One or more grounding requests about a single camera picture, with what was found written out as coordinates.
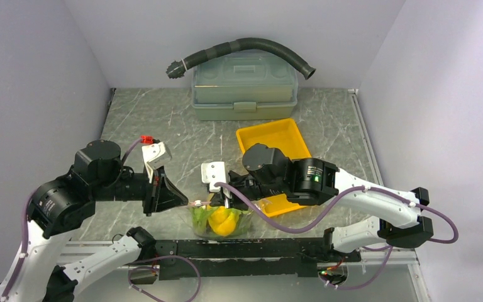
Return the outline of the yellow plastic tray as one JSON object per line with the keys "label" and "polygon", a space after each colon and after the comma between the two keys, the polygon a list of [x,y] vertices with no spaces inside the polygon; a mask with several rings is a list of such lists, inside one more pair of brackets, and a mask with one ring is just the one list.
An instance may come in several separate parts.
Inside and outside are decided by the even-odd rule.
{"label": "yellow plastic tray", "polygon": [[[236,137],[242,153],[257,143],[278,148],[290,159],[310,158],[311,153],[292,118],[271,121],[259,125],[239,128]],[[284,194],[267,199],[263,212],[270,218],[304,209],[304,206],[291,203]]]}

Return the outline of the yellow toy bananas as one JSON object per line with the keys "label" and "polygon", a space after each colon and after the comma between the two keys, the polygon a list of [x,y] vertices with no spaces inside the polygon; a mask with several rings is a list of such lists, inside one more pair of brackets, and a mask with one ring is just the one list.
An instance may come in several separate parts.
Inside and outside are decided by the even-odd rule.
{"label": "yellow toy bananas", "polygon": [[236,230],[241,213],[235,208],[212,207],[208,217],[209,226],[215,234],[227,237]]}

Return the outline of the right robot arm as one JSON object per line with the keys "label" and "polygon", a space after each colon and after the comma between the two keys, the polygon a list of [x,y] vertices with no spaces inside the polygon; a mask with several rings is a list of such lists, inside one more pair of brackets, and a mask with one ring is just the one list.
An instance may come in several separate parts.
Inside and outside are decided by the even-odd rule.
{"label": "right robot arm", "polygon": [[247,174],[232,174],[229,182],[215,184],[232,201],[255,209],[253,201],[283,194],[290,203],[324,206],[314,221],[302,228],[288,228],[268,220],[283,232],[304,233],[313,229],[336,205],[368,214],[358,223],[325,230],[321,252],[329,261],[377,243],[414,249],[433,238],[432,220],[421,214],[422,207],[428,205],[428,192],[423,188],[388,189],[330,162],[316,158],[292,160],[280,149],[260,143],[244,153],[242,164]]}

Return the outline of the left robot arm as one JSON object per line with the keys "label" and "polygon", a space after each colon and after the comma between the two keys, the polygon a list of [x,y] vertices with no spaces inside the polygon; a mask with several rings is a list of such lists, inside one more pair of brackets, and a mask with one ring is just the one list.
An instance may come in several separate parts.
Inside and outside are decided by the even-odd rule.
{"label": "left robot arm", "polygon": [[63,248],[99,201],[141,201],[153,213],[188,204],[167,178],[167,146],[152,137],[143,144],[145,170],[125,166],[128,154],[108,140],[95,140],[79,150],[69,171],[42,184],[22,212],[21,244],[0,283],[0,301],[72,301],[85,288],[118,267],[147,264],[157,242],[144,228],[130,228],[118,241],[65,266],[57,261]]}

